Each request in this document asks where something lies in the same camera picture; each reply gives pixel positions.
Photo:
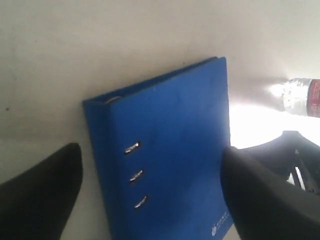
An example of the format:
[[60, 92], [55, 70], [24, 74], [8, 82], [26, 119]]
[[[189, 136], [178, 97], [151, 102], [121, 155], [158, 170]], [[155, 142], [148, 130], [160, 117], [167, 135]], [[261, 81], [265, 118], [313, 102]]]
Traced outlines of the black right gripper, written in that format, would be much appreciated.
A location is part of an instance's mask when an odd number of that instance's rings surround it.
[[320, 193], [320, 147], [298, 131], [286, 130], [263, 144], [242, 149], [270, 171], [309, 193]]

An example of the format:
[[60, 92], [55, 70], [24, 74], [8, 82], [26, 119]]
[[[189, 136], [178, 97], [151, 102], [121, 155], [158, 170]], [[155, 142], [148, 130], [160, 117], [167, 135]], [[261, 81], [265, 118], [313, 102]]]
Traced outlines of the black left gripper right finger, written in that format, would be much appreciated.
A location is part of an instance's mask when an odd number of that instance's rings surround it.
[[220, 182], [240, 239], [320, 238], [320, 197], [288, 183], [244, 151], [224, 150]]

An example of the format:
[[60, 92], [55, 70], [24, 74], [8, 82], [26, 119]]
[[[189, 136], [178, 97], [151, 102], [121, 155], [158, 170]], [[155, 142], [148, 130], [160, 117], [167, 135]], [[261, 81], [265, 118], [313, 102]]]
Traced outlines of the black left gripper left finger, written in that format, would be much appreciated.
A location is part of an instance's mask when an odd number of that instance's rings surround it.
[[83, 162], [68, 143], [0, 185], [2, 240], [59, 240], [79, 195]]

